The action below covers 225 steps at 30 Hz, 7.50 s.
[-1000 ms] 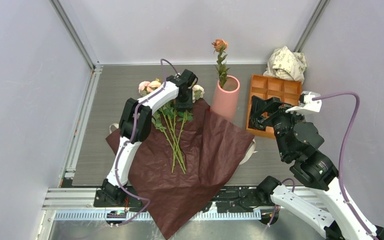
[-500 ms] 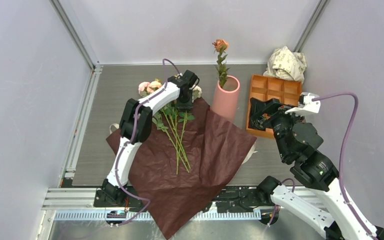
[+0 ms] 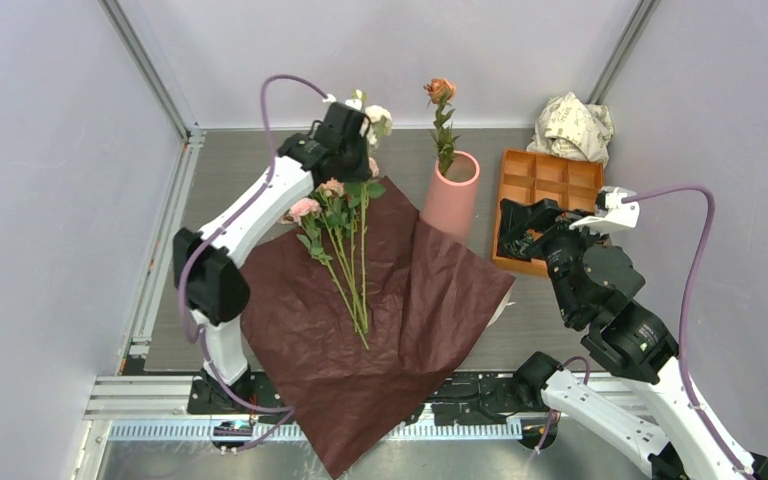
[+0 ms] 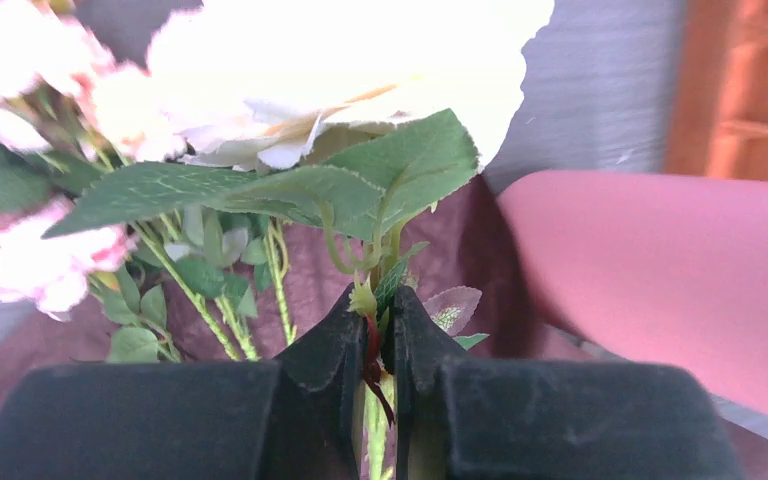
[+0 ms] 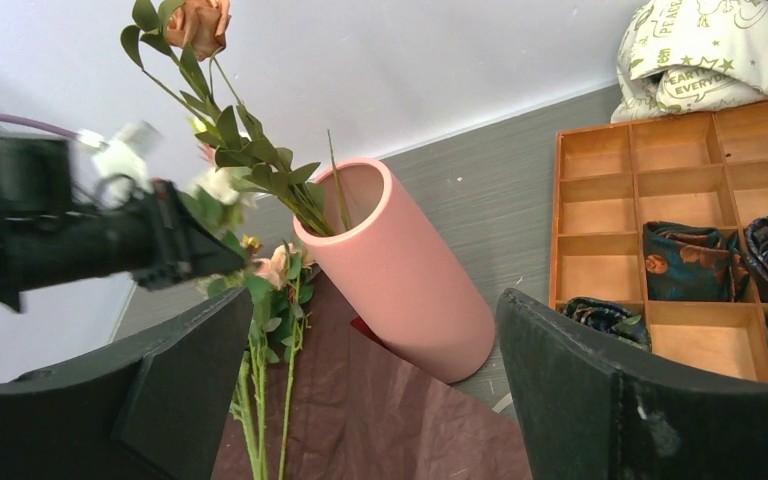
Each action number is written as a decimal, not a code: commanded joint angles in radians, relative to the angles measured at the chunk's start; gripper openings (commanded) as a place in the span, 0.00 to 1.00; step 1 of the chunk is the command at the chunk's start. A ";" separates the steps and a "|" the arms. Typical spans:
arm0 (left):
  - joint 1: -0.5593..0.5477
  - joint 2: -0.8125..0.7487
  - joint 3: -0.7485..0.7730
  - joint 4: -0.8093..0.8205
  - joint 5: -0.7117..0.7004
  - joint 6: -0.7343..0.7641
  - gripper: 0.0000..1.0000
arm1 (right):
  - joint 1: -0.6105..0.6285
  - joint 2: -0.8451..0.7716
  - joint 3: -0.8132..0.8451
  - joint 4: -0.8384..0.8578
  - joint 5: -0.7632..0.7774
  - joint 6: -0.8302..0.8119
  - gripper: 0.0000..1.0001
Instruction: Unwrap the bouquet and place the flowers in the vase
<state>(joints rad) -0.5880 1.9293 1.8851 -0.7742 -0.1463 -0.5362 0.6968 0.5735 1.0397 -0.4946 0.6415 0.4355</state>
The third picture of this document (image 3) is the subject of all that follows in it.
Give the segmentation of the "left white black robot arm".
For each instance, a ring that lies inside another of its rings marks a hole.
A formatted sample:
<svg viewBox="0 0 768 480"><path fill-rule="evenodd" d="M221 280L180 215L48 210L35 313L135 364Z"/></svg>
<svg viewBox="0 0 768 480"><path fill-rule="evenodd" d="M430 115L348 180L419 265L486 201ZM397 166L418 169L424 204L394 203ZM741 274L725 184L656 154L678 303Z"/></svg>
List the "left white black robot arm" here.
<svg viewBox="0 0 768 480"><path fill-rule="evenodd" d="M250 365L242 347L241 315L251 288L241 273L261 238L297 201L335 179L370 176L366 136L372 121L358 100L329 103L323 119L272 147L261 177L224 212L173 238L174 283L188 336L200 345L212 398L229 413L252 397L243 379Z"/></svg>

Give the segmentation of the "pink flower bunch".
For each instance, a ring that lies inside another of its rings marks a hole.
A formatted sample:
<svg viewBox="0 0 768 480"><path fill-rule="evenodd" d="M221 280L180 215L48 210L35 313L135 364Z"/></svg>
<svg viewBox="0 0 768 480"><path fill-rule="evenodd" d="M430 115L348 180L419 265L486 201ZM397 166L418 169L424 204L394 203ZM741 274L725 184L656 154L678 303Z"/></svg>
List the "pink flower bunch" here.
<svg viewBox="0 0 768 480"><path fill-rule="evenodd" d="M326 267L349 313L355 335L369 347L367 289L368 209L383 195L380 169L369 160L369 177L343 183L334 178L295 202L278 220L301 229L297 235L310 257Z"/></svg>

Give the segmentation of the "red wrapping paper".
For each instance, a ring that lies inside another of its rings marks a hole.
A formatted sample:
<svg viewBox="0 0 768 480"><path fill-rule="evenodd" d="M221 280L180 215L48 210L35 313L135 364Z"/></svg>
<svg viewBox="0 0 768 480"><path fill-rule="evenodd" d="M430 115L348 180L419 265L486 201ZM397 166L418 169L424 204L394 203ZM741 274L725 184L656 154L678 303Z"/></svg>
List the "red wrapping paper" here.
<svg viewBox="0 0 768 480"><path fill-rule="evenodd" d="M328 474L340 477L459 367L508 300L512 275L424 223L389 178L367 217L370 328L358 336L295 232L257 246L241 331Z"/></svg>

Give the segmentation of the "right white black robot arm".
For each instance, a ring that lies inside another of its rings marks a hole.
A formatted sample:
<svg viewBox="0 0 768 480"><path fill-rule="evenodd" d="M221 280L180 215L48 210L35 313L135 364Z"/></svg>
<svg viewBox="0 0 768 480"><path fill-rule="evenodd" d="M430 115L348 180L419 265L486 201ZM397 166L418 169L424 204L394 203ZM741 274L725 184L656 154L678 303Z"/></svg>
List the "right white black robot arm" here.
<svg viewBox="0 0 768 480"><path fill-rule="evenodd" d="M497 246L544 262L566 327L591 359L644 402L643 420L537 352L515 372L512 392L531 411L558 411L610 443L653 479L768 479L768 457L743 448L707 408L668 326L636 300L644 277L615 232L636 226L639 204L620 188L594 211L552 199L499 203Z"/></svg>

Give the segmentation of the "cream printed ribbon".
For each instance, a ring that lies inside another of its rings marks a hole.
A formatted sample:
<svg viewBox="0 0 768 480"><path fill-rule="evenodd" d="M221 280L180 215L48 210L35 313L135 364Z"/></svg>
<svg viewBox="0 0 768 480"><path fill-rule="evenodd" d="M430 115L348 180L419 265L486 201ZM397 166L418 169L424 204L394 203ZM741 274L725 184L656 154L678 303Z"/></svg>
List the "cream printed ribbon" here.
<svg viewBox="0 0 768 480"><path fill-rule="evenodd" d="M512 294L511 290L509 290L505 294L505 296L497 306L495 312L493 313L492 317L488 321L487 328L491 327L494 323L496 323L498 319L501 317L501 315L504 313L505 309L510 305L511 294Z"/></svg>

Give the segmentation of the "white rose stem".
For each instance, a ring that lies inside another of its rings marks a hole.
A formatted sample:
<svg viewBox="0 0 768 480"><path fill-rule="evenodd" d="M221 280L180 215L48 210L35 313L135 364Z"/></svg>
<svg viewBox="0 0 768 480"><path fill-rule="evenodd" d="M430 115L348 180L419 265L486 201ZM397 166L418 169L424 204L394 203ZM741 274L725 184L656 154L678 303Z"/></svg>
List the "white rose stem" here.
<svg viewBox="0 0 768 480"><path fill-rule="evenodd" d="M381 105L370 104L365 92L355 89L345 104L363 113L360 134L366 141L367 151L374 154L380 147L381 140L392 132L392 115Z"/></svg>

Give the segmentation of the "orange rose stem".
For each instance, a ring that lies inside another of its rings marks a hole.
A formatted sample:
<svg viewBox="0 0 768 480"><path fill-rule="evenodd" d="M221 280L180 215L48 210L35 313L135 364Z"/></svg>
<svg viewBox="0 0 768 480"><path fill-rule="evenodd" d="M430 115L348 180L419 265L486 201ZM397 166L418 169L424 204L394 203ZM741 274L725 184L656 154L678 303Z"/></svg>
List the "orange rose stem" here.
<svg viewBox="0 0 768 480"><path fill-rule="evenodd" d="M456 141L458 136L453 133L452 117L455 108L452 100L456 94L456 86L445 78L432 78L424 86L429 103L435 107L433 130L431 137L437 150L439 173L446 177L455 159Z"/></svg>

